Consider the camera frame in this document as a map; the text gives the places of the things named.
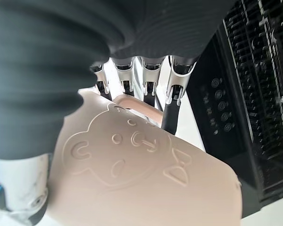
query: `embossed bear ear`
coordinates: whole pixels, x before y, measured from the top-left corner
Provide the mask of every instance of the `embossed bear ear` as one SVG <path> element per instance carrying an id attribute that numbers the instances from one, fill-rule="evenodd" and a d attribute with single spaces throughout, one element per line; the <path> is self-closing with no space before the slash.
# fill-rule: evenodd
<path id="1" fill-rule="evenodd" d="M 72 174 L 79 174 L 87 170 L 90 162 L 91 147 L 89 146 L 88 132 L 72 135 L 63 147 L 63 165 Z"/>
<path id="2" fill-rule="evenodd" d="M 117 106 L 115 104 L 109 104 L 108 105 L 108 110 L 109 111 L 114 111 L 114 112 L 118 112 L 118 113 L 126 113 L 127 109 L 121 107 L 121 106 Z"/>

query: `metal bracket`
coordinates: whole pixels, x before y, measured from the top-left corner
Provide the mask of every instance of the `metal bracket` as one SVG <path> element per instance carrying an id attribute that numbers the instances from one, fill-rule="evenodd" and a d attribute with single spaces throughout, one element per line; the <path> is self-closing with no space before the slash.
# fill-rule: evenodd
<path id="1" fill-rule="evenodd" d="M 129 90 L 130 92 L 133 91 L 133 81 L 134 81 L 134 72 L 133 72 L 133 68 L 134 68 L 134 59 L 131 61 L 129 69 L 127 70 L 121 70 L 118 69 L 117 65 L 115 65 L 115 68 L 117 70 L 117 75 L 119 78 L 119 81 L 122 85 L 122 89 L 123 92 L 125 92 L 125 87 L 124 87 L 124 81 L 129 81 Z"/>
<path id="2" fill-rule="evenodd" d="M 153 82 L 153 91 L 152 96 L 156 95 L 156 86 L 158 85 L 159 75 L 160 75 L 161 65 L 156 70 L 149 70 L 146 68 L 145 63 L 142 63 L 142 80 L 143 80 L 143 88 L 144 95 L 148 94 L 147 82 Z"/>
<path id="3" fill-rule="evenodd" d="M 166 98 L 171 99 L 172 98 L 172 87 L 174 85 L 179 85 L 182 87 L 182 90 L 180 92 L 179 99 L 181 99 L 185 93 L 185 90 L 187 88 L 191 73 L 193 70 L 190 70 L 186 74 L 178 74 L 174 70 L 174 60 L 172 61 L 171 65 L 171 71 L 170 71 L 170 76 L 169 76 L 169 81 L 168 81 L 168 86 L 166 89 Z"/>
<path id="4" fill-rule="evenodd" d="M 98 72 L 94 72 L 98 77 L 98 81 L 102 81 L 104 84 L 105 93 L 108 94 L 110 92 L 109 89 L 109 81 L 107 79 L 106 73 L 104 71 L 104 65 L 101 66 L 101 70 Z"/>
<path id="5" fill-rule="evenodd" d="M 174 92 L 174 87 L 175 86 L 171 87 L 170 95 L 168 97 L 166 97 L 166 104 L 169 105 L 169 104 L 171 104 L 172 100 L 177 100 L 177 106 L 180 106 L 181 98 L 183 96 L 183 88 L 182 87 L 180 88 L 179 95 L 178 95 L 179 97 L 178 98 L 172 98 L 172 93 Z"/>

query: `black electronic device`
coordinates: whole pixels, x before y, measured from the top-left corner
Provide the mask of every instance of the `black electronic device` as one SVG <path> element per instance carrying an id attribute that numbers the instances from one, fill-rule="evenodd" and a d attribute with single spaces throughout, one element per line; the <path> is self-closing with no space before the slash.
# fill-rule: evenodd
<path id="1" fill-rule="evenodd" d="M 242 183 L 243 216 L 283 197 L 283 1 L 241 0 L 187 88 L 207 153 Z"/>

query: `robotic finger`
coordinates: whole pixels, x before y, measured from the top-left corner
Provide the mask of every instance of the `robotic finger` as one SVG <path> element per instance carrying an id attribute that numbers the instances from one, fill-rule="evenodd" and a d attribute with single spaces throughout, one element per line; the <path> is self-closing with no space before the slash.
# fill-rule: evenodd
<path id="1" fill-rule="evenodd" d="M 114 66 L 117 70 L 117 75 L 121 83 L 123 93 L 131 96 L 134 96 L 134 59 L 135 57 L 127 59 L 112 59 Z"/>
<path id="2" fill-rule="evenodd" d="M 96 74 L 98 81 L 96 87 L 98 88 L 100 95 L 106 99 L 112 101 L 111 93 L 109 89 L 109 81 L 104 71 L 104 65 L 91 66 L 90 70 Z"/>
<path id="3" fill-rule="evenodd" d="M 174 135 L 177 130 L 181 98 L 185 93 L 196 59 L 178 56 L 174 56 L 172 59 L 161 128 Z"/>
<path id="4" fill-rule="evenodd" d="M 162 63 L 165 57 L 146 58 L 142 57 L 142 78 L 144 88 L 144 102 L 155 107 L 156 87 Z"/>

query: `bear face embossing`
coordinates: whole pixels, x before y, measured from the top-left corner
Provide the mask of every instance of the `bear face embossing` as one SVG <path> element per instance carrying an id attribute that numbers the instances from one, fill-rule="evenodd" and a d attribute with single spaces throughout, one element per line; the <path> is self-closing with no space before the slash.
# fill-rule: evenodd
<path id="1" fill-rule="evenodd" d="M 64 167 L 73 175 L 89 171 L 107 187 L 137 183 L 171 150 L 170 138 L 122 107 L 111 103 L 107 108 L 93 118 L 87 131 L 65 142 Z"/>

